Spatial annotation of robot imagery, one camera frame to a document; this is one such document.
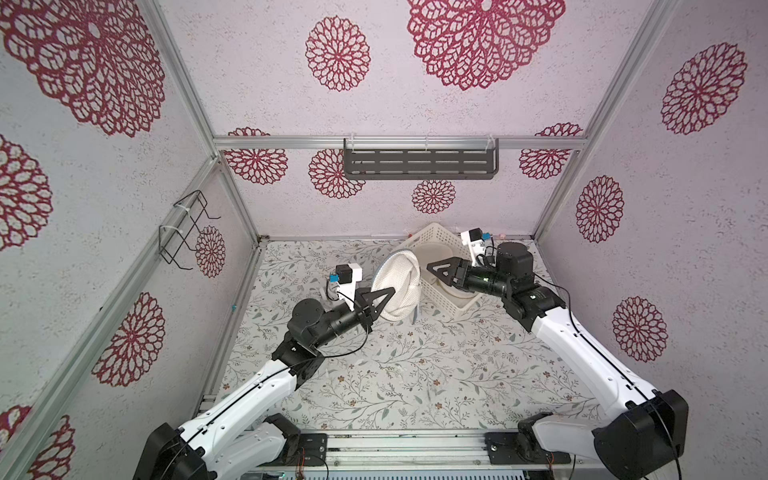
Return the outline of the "white mesh bag blue trim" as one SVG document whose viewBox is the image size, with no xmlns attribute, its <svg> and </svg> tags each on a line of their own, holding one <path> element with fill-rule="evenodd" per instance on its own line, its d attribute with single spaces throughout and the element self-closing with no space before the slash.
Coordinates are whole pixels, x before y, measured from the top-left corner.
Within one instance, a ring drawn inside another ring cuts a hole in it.
<svg viewBox="0 0 768 480">
<path fill-rule="evenodd" d="M 395 289 L 380 317 L 389 322 L 414 321 L 421 300 L 421 280 L 421 267 L 412 250 L 400 249 L 391 253 L 378 268 L 372 283 L 373 291 Z"/>
</svg>

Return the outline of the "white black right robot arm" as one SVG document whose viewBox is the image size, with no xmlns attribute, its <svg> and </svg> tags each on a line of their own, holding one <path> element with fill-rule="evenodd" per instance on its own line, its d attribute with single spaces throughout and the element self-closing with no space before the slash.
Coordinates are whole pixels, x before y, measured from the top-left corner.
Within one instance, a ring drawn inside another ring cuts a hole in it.
<svg viewBox="0 0 768 480">
<path fill-rule="evenodd" d="M 558 286 L 535 273 L 525 245 L 504 242 L 491 261 L 450 257 L 427 269 L 449 287 L 499 298 L 512 319 L 569 366 L 606 415 L 602 423 L 550 412 L 528 417 L 518 424 L 519 456 L 562 452 L 598 460 L 617 479 L 682 478 L 686 400 L 674 390 L 658 390 L 592 336 Z"/>
</svg>

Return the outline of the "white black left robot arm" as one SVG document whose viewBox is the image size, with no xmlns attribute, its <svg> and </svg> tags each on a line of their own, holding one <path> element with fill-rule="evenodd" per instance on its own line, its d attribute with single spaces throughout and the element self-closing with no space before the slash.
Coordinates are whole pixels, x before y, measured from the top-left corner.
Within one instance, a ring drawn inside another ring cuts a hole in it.
<svg viewBox="0 0 768 480">
<path fill-rule="evenodd" d="M 234 393 L 173 428 L 161 424 L 148 437 L 133 474 L 136 479 L 237 479 L 275 461 L 299 429 L 267 410 L 292 395 L 327 360 L 321 347 L 373 323 L 395 296 L 388 287 L 359 288 L 353 298 L 327 310 L 316 299 L 293 308 L 283 341 L 271 358 Z"/>
</svg>

